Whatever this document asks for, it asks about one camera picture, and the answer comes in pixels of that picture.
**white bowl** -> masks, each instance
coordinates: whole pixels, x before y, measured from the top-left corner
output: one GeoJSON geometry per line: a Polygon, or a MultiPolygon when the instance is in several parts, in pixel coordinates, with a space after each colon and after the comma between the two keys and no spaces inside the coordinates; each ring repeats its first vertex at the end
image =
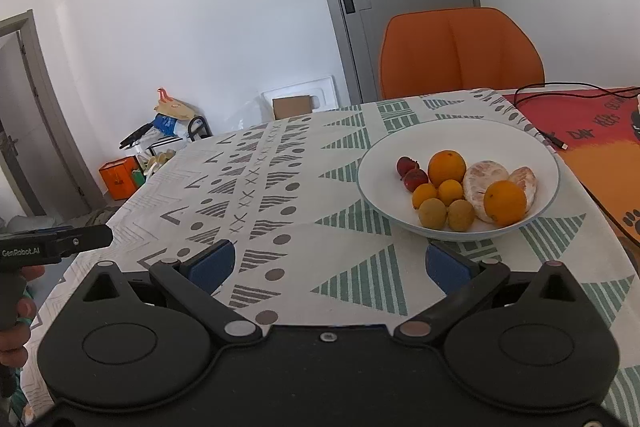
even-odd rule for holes
{"type": "Polygon", "coordinates": [[[443,241],[480,241],[519,229],[544,212],[558,193],[560,169],[555,156],[530,134],[504,123],[461,118],[434,120],[386,136],[364,155],[357,179],[367,203],[399,226],[443,241]],[[460,153],[467,168],[482,160],[498,162],[509,172],[529,167],[538,179],[538,190],[524,219],[502,228],[476,219],[467,232],[422,227],[396,164],[409,156],[427,172],[431,157],[442,150],[460,153]]]}

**cardboard box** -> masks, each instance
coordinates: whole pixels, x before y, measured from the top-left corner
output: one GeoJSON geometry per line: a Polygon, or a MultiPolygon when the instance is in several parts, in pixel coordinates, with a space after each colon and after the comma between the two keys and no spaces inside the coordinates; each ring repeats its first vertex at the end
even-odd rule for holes
{"type": "Polygon", "coordinates": [[[273,114],[276,120],[309,114],[312,110],[311,97],[308,94],[273,99],[273,114]]]}

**orange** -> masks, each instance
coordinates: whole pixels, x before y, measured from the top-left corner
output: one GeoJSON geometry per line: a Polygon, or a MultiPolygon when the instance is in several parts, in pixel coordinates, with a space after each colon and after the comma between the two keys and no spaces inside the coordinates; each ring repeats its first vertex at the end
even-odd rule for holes
{"type": "Polygon", "coordinates": [[[436,187],[430,183],[423,183],[414,190],[414,195],[411,196],[411,202],[414,204],[414,208],[418,210],[424,201],[437,197],[438,191],[436,190],[436,187]]]}
{"type": "Polygon", "coordinates": [[[465,172],[466,163],[460,154],[455,151],[440,151],[431,157],[427,174],[431,183],[440,187],[446,180],[462,183],[465,172]]]}
{"type": "Polygon", "coordinates": [[[495,182],[484,193],[484,211],[496,225],[508,227],[527,213],[527,197],[524,190],[513,182],[495,182]]]}
{"type": "Polygon", "coordinates": [[[455,180],[446,180],[438,187],[438,199],[449,206],[456,200],[461,200],[465,197],[465,191],[462,189],[462,185],[455,180]]]}

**orange chair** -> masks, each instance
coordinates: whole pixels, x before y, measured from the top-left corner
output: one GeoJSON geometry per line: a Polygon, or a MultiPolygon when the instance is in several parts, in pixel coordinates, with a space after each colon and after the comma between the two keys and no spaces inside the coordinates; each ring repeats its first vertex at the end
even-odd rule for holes
{"type": "Polygon", "coordinates": [[[475,87],[514,89],[545,82],[529,38],[500,10],[407,13],[386,27],[380,87],[386,99],[475,87]]]}

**screw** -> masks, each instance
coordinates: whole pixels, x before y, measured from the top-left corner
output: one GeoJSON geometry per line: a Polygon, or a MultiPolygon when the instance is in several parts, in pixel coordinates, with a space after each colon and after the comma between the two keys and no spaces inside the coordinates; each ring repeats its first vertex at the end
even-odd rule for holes
{"type": "Polygon", "coordinates": [[[232,337],[246,337],[252,334],[255,328],[255,324],[249,321],[231,321],[225,326],[225,331],[232,337]]]}
{"type": "Polygon", "coordinates": [[[324,333],[320,333],[320,340],[323,342],[335,342],[338,340],[338,335],[330,331],[325,331],[324,333]]]}
{"type": "Polygon", "coordinates": [[[426,337],[431,333],[431,326],[423,321],[409,321],[400,325],[400,333],[406,337],[426,337]]]}

